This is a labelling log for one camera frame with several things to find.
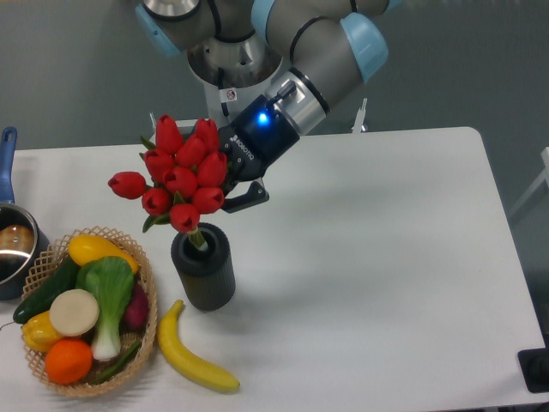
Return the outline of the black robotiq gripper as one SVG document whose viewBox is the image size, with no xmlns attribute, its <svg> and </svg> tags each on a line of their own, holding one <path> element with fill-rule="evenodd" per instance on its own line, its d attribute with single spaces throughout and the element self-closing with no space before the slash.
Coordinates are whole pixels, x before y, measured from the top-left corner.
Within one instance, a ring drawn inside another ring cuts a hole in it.
<svg viewBox="0 0 549 412">
<path fill-rule="evenodd" d="M 266 203 L 269 193 L 262 179 L 267 168 L 299 140 L 291 123 L 263 95 L 229 125 L 219 129 L 220 148 L 230 164 L 226 180 L 252 181 L 246 193 L 226 198 L 221 209 L 236 213 Z"/>
</svg>

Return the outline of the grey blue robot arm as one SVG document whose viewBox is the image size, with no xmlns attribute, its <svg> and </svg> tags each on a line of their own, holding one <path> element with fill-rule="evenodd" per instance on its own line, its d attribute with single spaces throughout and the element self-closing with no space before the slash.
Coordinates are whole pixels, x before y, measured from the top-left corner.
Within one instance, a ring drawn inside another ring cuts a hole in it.
<svg viewBox="0 0 549 412">
<path fill-rule="evenodd" d="M 268 199 L 267 169 L 385 64 L 373 23 L 391 1 L 140 1 L 136 18 L 167 56 L 184 54 L 220 127 L 226 212 Z"/>
</svg>

